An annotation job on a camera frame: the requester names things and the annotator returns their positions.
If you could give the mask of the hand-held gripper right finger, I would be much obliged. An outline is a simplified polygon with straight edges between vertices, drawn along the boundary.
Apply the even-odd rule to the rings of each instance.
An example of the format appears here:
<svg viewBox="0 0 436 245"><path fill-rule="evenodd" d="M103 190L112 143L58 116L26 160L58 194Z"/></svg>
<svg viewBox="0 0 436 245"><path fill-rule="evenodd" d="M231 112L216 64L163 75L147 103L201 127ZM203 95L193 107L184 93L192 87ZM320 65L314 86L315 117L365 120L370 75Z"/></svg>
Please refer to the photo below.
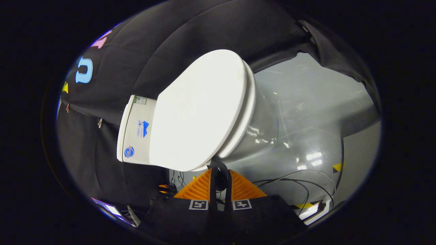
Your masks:
<svg viewBox="0 0 436 245"><path fill-rule="evenodd" d="M227 171L224 210L218 237L223 241L290 241L307 225L278 194L265 194L248 179Z"/></svg>

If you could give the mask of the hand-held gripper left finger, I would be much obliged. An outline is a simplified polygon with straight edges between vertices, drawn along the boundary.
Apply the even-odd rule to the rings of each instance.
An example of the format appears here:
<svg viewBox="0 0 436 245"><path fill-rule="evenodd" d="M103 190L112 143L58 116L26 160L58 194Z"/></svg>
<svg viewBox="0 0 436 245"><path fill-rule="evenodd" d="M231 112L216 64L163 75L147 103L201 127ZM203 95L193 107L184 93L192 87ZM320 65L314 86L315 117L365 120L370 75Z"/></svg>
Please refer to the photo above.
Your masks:
<svg viewBox="0 0 436 245"><path fill-rule="evenodd" d="M153 197L140 231L154 239L209 239L218 220L216 169L208 169L177 193Z"/></svg>

